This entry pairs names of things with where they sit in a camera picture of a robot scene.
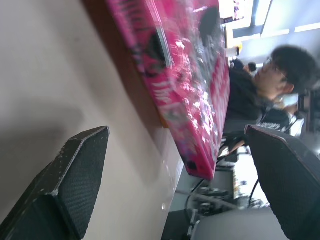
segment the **white table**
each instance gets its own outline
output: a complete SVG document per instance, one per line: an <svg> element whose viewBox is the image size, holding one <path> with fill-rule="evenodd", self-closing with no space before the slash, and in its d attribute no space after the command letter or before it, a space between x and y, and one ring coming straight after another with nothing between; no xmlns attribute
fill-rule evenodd
<svg viewBox="0 0 320 240"><path fill-rule="evenodd" d="M183 163L136 73L123 84L78 0L3 0L0 29L0 222L68 138L107 125L85 239L159 240Z"/></svg>

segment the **black hair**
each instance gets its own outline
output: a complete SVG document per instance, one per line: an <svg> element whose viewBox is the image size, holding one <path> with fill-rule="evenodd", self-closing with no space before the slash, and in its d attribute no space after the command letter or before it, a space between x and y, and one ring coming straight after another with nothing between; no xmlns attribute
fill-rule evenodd
<svg viewBox="0 0 320 240"><path fill-rule="evenodd" d="M319 79L319 67L315 59L304 49L284 45L271 54L272 61L286 80L294 85L293 94L302 94L314 87Z"/></svg>
<svg viewBox="0 0 320 240"><path fill-rule="evenodd" d="M249 62L248 67L249 67L249 71L251 73L253 73L257 70L257 64L255 62Z"/></svg>

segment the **pink packaging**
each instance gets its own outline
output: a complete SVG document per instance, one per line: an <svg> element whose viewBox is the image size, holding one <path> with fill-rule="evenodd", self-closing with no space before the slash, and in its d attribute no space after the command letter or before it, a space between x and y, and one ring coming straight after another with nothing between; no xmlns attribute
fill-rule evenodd
<svg viewBox="0 0 320 240"><path fill-rule="evenodd" d="M230 94L219 1L106 2L187 172L211 180Z"/></svg>

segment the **black shirt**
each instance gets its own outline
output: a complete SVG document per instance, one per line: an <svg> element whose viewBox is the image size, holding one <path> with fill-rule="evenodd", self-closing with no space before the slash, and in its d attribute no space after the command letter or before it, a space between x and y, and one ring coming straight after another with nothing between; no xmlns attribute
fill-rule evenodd
<svg viewBox="0 0 320 240"><path fill-rule="evenodd" d="M258 126L285 132L291 123L291 116L283 110L271 109Z"/></svg>
<svg viewBox="0 0 320 240"><path fill-rule="evenodd" d="M245 67L244 63L238 58L235 60L232 60L232 63L234 64L233 68L236 70L242 70Z"/></svg>
<svg viewBox="0 0 320 240"><path fill-rule="evenodd" d="M257 88L249 73L230 68L229 76L230 97L223 133L243 133L246 125L258 125L265 120L272 123L280 119L281 127L290 123L285 112L272 109L273 102L258 96Z"/></svg>

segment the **desk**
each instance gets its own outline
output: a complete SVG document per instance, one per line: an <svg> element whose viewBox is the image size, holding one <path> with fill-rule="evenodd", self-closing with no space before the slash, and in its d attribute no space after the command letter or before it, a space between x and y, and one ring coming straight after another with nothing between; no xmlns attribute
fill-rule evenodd
<svg viewBox="0 0 320 240"><path fill-rule="evenodd" d="M105 13L103 0L88 3ZM107 125L85 239L159 240L183 164L127 49L112 58L78 0L3 0L0 12L0 222L68 138Z"/></svg>

